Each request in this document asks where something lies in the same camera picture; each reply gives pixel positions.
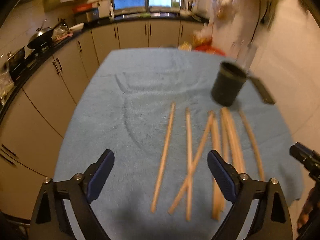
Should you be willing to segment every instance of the blue towel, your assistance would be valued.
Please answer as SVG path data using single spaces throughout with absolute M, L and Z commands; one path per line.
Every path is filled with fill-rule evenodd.
M 91 207 L 111 239 L 211 239 L 221 221 L 212 220 L 212 175 L 206 163 L 211 150 L 208 136 L 193 181 L 192 217 L 185 220 L 186 200 L 173 215 L 167 213 L 187 173 L 185 108 L 191 111 L 193 153 L 214 110 L 220 122 L 221 106 L 210 97 L 223 57 L 177 49 L 113 51 L 84 92 L 65 134 L 54 180 L 70 179 L 97 161 L 105 149 L 115 153 L 115 165 Z M 176 111 L 156 213 L 150 212 L 170 104 Z M 230 107 L 241 141 L 247 173 L 259 179 L 250 140 L 237 113 L 241 107 L 259 145 L 266 179 L 276 177 L 287 204 L 300 198 L 303 183 L 299 164 L 289 155 L 293 144 L 276 105 L 260 100 L 246 82 Z M 245 238 L 254 216 L 252 204 L 239 239 Z M 68 216 L 77 239 L 83 239 L 71 205 Z

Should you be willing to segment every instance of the pot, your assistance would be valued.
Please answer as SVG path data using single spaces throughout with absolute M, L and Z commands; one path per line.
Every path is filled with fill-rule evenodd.
M 52 42 L 51 36 L 53 29 L 50 27 L 42 28 L 45 21 L 46 20 L 43 21 L 41 27 L 38 28 L 37 32 L 29 39 L 29 44 L 27 45 L 29 49 L 37 49 L 45 43 Z
M 23 60 L 24 56 L 26 55 L 24 47 L 16 51 L 14 54 L 11 52 L 8 53 L 8 67 L 9 69 L 15 68 L 19 65 Z

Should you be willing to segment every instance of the tile wall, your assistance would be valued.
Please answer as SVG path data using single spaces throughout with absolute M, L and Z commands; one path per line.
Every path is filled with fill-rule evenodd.
M 55 26 L 58 23 L 58 18 L 71 19 L 73 6 L 63 6 L 44 12 L 43 0 L 33 0 L 17 5 L 0 28 L 1 55 L 7 54 L 9 51 L 15 52 L 23 46 L 27 46 L 29 38 L 41 26 L 44 19 L 47 19 L 44 27 Z M 26 55 L 30 53 L 27 47 L 25 47 L 25 51 Z

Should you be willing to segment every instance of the white floor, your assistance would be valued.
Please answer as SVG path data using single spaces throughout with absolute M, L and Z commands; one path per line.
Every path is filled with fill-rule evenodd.
M 320 153 L 320 29 L 297 0 L 279 4 L 276 19 L 251 70 L 276 99 L 293 140 Z M 304 192 L 290 207 L 294 239 L 297 218 L 314 181 L 301 165 Z

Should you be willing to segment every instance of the wooden chopstick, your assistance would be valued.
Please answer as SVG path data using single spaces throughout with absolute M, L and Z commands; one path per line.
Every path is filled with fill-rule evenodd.
M 164 139 L 164 147 L 163 147 L 161 162 L 160 162 L 160 166 L 159 166 L 159 173 L 158 173 L 156 186 L 155 186 L 155 192 L 154 192 L 153 200 L 152 200 L 152 204 L 151 204 L 151 212 L 152 213 L 154 213 L 156 211 L 156 205 L 157 205 L 157 201 L 158 201 L 158 197 L 159 197 L 160 187 L 161 187 L 161 183 L 162 183 L 162 177 L 163 177 L 165 163 L 166 163 L 167 155 L 168 155 L 168 148 L 169 148 L 171 130 L 172 130 L 172 126 L 173 126 L 173 117 L 174 117 L 175 107 L 176 107 L 176 103 L 172 102 L 171 112 L 170 112 L 170 117 L 169 117 L 169 122 L 168 122 L 168 127 L 167 127 L 167 133 L 166 133 L 165 139 Z
M 211 141 L 212 149 L 216 150 L 219 154 L 221 153 L 220 147 L 220 136 L 219 136 L 219 127 L 216 115 L 213 115 L 211 123 Z M 212 193 L 212 218 L 215 220 L 220 220 L 220 211 L 221 211 L 221 201 L 222 201 L 222 192 L 217 184 L 217 181 L 212 178 L 213 193 Z
M 222 116 L 223 122 L 225 124 L 227 134 L 228 134 L 228 139 L 229 139 L 230 148 L 231 148 L 233 167 L 236 169 L 236 171 L 238 173 L 241 173 L 241 166 L 238 161 L 238 148 L 236 147 L 236 141 L 234 139 L 234 133 L 232 132 L 232 128 L 231 128 L 231 124 L 229 121 L 229 116 L 228 116 L 228 112 L 227 112 L 226 107 L 221 108 L 221 116 Z
M 188 174 L 191 173 L 192 169 L 192 130 L 191 130 L 191 117 L 189 108 L 186 108 L 186 130 L 187 130 L 187 168 Z M 186 211 L 186 220 L 190 221 L 191 219 L 191 206 L 192 206 L 192 176 L 189 180 L 188 192 L 187 192 L 187 211 Z
M 222 152 L 223 159 L 226 163 L 229 163 L 229 146 L 228 146 L 228 133 L 226 130 L 225 122 L 222 119 L 222 112 L 220 113 L 220 122 L 221 122 L 221 136 L 222 136 Z M 222 197 L 221 200 L 221 211 L 224 211 L 226 207 L 226 200 Z
M 250 126 L 250 124 L 249 124 L 249 122 L 247 120 L 247 117 L 245 116 L 244 112 L 241 109 L 239 109 L 239 115 L 240 115 L 240 117 L 242 119 L 244 127 L 245 127 L 245 129 L 247 131 L 247 134 L 249 136 L 254 156 L 256 157 L 260 179 L 262 181 L 265 181 L 266 178 L 264 176 L 264 171 L 263 171 L 260 151 L 259 151 L 259 148 L 258 148 L 258 144 L 257 144 L 256 138 L 255 138 L 254 133 L 253 133 L 253 131 L 251 129 L 251 126 Z
M 241 173 L 245 173 L 246 169 L 245 169 L 245 165 L 244 165 L 243 152 L 242 152 L 242 149 L 241 149 L 241 143 L 240 143 L 240 140 L 239 140 L 239 136 L 238 136 L 238 133 L 237 133 L 237 130 L 236 130 L 236 125 L 235 125 L 235 122 L 234 122 L 234 120 L 232 118 L 232 115 L 231 115 L 229 109 L 226 109 L 226 110 L 227 110 L 227 113 L 228 113 L 228 116 L 229 116 L 229 121 L 230 121 L 230 124 L 231 124 L 232 133 L 234 134 L 234 138 L 236 140 L 237 155 L 238 155 L 238 160 L 239 160 L 239 163 L 240 163 L 240 166 L 241 166 L 240 172 Z
M 182 186 L 181 186 L 176 198 L 174 199 L 171 207 L 168 210 L 169 214 L 172 214 L 174 212 L 175 208 L 179 204 L 180 200 L 183 197 L 183 194 L 184 194 L 185 190 L 187 189 L 187 187 L 189 185 L 190 178 L 193 176 L 193 174 L 196 171 L 198 162 L 199 162 L 199 160 L 201 158 L 201 154 L 202 154 L 202 152 L 204 150 L 204 146 L 205 146 L 205 143 L 207 141 L 208 133 L 209 133 L 210 126 L 211 126 L 211 123 L 212 123 L 212 116 L 213 116 L 213 112 L 210 111 L 210 114 L 209 114 L 209 117 L 208 117 L 208 120 L 207 120 L 207 124 L 206 124 L 205 129 L 204 129 L 204 133 L 202 135 L 199 147 L 198 147 L 197 152 L 196 152 L 196 157 L 195 157 L 195 159 L 194 159 L 194 161 L 192 163 L 191 172 L 188 173 L 188 175 L 184 179 L 183 184 L 182 184 Z

